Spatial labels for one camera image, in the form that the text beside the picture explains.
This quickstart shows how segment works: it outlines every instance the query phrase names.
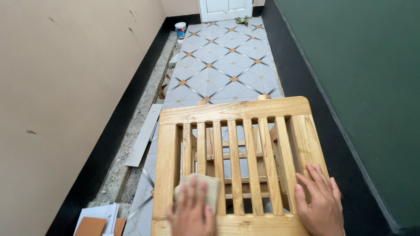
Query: white door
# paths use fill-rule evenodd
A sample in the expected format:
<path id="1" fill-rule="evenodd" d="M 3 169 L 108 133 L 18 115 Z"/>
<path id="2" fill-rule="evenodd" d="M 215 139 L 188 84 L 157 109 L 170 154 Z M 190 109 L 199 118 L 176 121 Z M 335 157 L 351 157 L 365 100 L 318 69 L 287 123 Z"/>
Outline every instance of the white door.
<path id="1" fill-rule="evenodd" d="M 223 21 L 251 17 L 252 0 L 199 0 L 201 20 Z"/>

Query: green wall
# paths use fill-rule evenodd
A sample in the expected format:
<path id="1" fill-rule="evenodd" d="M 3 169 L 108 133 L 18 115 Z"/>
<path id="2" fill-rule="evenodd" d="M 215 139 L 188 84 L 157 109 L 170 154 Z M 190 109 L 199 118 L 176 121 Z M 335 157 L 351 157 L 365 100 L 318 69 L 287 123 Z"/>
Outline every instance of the green wall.
<path id="1" fill-rule="evenodd" d="M 420 225 L 420 1 L 276 0 L 401 227 Z"/>

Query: finger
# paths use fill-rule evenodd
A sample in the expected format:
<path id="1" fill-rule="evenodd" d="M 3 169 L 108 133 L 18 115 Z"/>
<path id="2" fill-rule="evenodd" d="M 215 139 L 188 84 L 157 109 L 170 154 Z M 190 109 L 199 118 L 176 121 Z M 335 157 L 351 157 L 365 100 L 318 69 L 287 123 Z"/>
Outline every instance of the finger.
<path id="1" fill-rule="evenodd" d="M 182 184 L 181 185 L 181 191 L 179 192 L 179 198 L 178 198 L 178 211 L 181 212 L 185 209 L 186 201 L 187 200 L 187 185 Z"/>
<path id="2" fill-rule="evenodd" d="M 322 180 L 324 181 L 325 185 L 327 186 L 328 192 L 331 194 L 331 196 L 333 195 L 333 190 L 331 188 L 331 183 L 330 181 L 327 179 L 327 177 L 325 177 L 324 172 L 322 171 L 321 167 L 319 165 L 315 166 L 315 170 L 318 172 L 319 176 L 321 176 Z"/>
<path id="3" fill-rule="evenodd" d="M 305 191 L 300 184 L 294 186 L 294 199 L 296 200 L 297 211 L 299 215 L 305 214 L 309 210 L 308 203 L 306 202 Z"/>
<path id="4" fill-rule="evenodd" d="M 324 180 L 318 174 L 316 169 L 311 165 L 311 163 L 306 163 L 306 167 L 308 168 L 309 173 L 311 173 L 311 176 L 314 179 L 314 182 L 318 186 L 319 190 L 321 190 L 322 192 L 328 191 Z"/>
<path id="5" fill-rule="evenodd" d="M 206 192 L 207 192 L 207 182 L 203 181 L 200 183 L 200 191 L 198 193 L 197 205 L 196 205 L 200 209 L 200 211 L 204 209 L 204 204 L 206 201 Z"/>
<path id="6" fill-rule="evenodd" d="M 212 236 L 214 232 L 214 215 L 211 211 L 210 207 L 207 205 L 204 210 L 204 216 L 205 216 L 205 230 L 206 234 L 208 236 Z"/>
<path id="7" fill-rule="evenodd" d="M 341 192 L 339 190 L 339 186 L 336 183 L 336 179 L 334 179 L 334 177 L 331 177 L 330 181 L 331 181 L 331 187 L 333 190 L 333 196 L 341 206 Z"/>
<path id="8" fill-rule="evenodd" d="M 170 222 L 172 222 L 172 220 L 173 220 L 173 202 L 171 202 L 169 204 L 169 206 L 166 208 L 166 214 L 165 215 L 168 217 L 168 220 Z"/>
<path id="9" fill-rule="evenodd" d="M 187 199 L 187 208 L 191 209 L 195 205 L 195 195 L 196 195 L 196 186 L 197 186 L 197 179 L 194 177 L 188 189 L 188 199 Z"/>
<path id="10" fill-rule="evenodd" d="M 306 176 L 299 173 L 296 173 L 296 177 L 306 186 L 312 198 L 317 197 L 321 194 L 315 182 L 313 182 L 312 180 L 306 178 Z"/>

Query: wooden frame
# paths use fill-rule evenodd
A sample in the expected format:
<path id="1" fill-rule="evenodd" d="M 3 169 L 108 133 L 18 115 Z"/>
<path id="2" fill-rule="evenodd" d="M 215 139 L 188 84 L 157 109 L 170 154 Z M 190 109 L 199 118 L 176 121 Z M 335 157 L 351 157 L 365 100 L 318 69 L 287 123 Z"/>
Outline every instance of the wooden frame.
<path id="1" fill-rule="evenodd" d="M 274 123 L 269 130 L 268 123 Z M 236 126 L 244 127 L 238 141 Z M 222 142 L 221 127 L 229 141 Z M 192 134 L 196 127 L 197 137 Z M 309 235 L 298 216 L 294 199 L 296 172 L 310 177 L 306 163 L 320 165 L 328 177 L 308 100 L 304 97 L 266 99 L 162 110 L 157 145 L 152 235 L 171 235 L 165 210 L 180 178 L 195 171 L 219 178 L 218 235 Z M 245 145 L 246 153 L 238 151 Z M 229 154 L 223 147 L 229 146 Z M 241 178 L 239 159 L 246 158 L 249 177 Z M 223 160 L 231 160 L 232 178 L 224 178 Z M 271 213 L 264 213 L 262 197 L 269 197 Z M 226 214 L 226 199 L 234 214 Z M 252 214 L 244 213 L 243 199 L 251 198 Z"/>

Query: sanding block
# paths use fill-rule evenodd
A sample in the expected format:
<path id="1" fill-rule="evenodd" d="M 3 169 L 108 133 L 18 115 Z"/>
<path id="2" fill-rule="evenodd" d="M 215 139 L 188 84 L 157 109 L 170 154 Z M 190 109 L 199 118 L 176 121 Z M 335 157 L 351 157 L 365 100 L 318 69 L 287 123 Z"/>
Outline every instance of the sanding block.
<path id="1" fill-rule="evenodd" d="M 205 176 L 201 174 L 190 174 L 187 176 L 183 176 L 181 180 L 181 184 L 186 184 L 187 186 L 190 185 L 190 182 L 193 178 L 197 179 L 197 194 L 200 189 L 200 183 L 205 181 L 207 182 L 207 193 L 206 193 L 206 205 L 210 206 L 210 209 L 216 215 L 217 211 L 217 199 L 219 196 L 219 188 L 220 188 L 220 180 L 218 178 Z M 174 202 L 178 202 L 178 195 L 181 191 L 181 185 L 178 185 L 173 192 Z"/>

